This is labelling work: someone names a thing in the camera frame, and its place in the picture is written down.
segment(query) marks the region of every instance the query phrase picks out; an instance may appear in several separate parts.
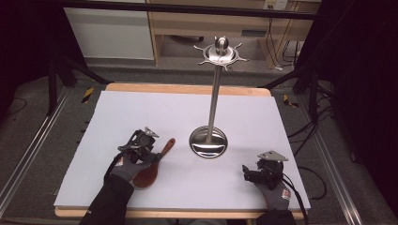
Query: stainless steel stand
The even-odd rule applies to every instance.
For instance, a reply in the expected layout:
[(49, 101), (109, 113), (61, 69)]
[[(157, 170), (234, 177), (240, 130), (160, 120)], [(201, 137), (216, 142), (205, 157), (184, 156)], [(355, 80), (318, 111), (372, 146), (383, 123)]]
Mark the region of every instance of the stainless steel stand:
[(205, 58), (205, 61), (199, 63), (199, 65), (211, 63), (216, 66), (208, 126), (197, 128), (190, 136), (190, 147), (192, 151), (202, 158), (217, 158), (225, 152), (228, 146), (228, 140), (225, 134), (220, 129), (214, 127), (222, 68), (227, 70), (227, 66), (238, 60), (247, 61), (247, 59), (240, 58), (238, 55), (237, 47), (241, 44), (237, 45), (235, 48), (229, 47), (228, 44), (228, 39), (226, 37), (219, 37), (216, 38), (214, 45), (207, 46), (204, 49), (194, 46), (194, 48), (203, 51), (203, 56)]

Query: wooden spoon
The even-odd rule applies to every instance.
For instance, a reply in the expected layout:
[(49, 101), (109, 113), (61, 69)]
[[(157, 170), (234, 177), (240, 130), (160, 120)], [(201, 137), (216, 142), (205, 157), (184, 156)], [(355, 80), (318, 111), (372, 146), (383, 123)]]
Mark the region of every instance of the wooden spoon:
[[(175, 139), (170, 139), (169, 142), (164, 146), (163, 150), (161, 151), (162, 158), (173, 147), (175, 142)], [(160, 162), (160, 160), (154, 162), (148, 168), (138, 172), (138, 174), (132, 179), (132, 183), (138, 188), (148, 188), (149, 186), (151, 186), (158, 176), (158, 168)]]

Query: black sleeve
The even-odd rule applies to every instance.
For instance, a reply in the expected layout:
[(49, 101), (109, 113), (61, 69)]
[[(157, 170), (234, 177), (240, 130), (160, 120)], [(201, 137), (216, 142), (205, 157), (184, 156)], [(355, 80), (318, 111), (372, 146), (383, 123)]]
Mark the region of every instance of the black sleeve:
[(80, 221), (81, 225), (123, 225), (127, 203), (134, 188), (127, 181), (116, 175), (104, 180), (102, 189), (88, 207)]
[(267, 211), (256, 220), (257, 225), (296, 225), (292, 212), (289, 210)]

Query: black glove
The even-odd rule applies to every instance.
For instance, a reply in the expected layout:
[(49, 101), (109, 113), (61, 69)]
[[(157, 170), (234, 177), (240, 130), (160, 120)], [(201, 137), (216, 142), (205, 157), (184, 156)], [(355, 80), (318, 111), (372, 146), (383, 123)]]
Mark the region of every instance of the black glove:
[(273, 190), (270, 190), (266, 185), (254, 184), (263, 193), (268, 210), (287, 210), (291, 195), (290, 190), (286, 188), (282, 181)]
[(115, 164), (112, 168), (111, 174), (117, 175), (127, 182), (131, 181), (137, 173), (143, 169), (146, 169), (150, 164), (156, 160), (157, 155), (149, 155), (144, 162), (134, 164), (130, 161), (128, 154), (123, 154), (123, 157)]

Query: spherical knob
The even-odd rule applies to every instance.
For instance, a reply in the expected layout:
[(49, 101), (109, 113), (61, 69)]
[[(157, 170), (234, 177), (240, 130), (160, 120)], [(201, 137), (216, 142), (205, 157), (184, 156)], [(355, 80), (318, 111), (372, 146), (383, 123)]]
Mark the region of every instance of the spherical knob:
[(216, 43), (214, 46), (216, 47), (216, 54), (220, 56), (224, 56), (228, 50), (228, 39), (226, 37), (218, 37), (216, 38)]

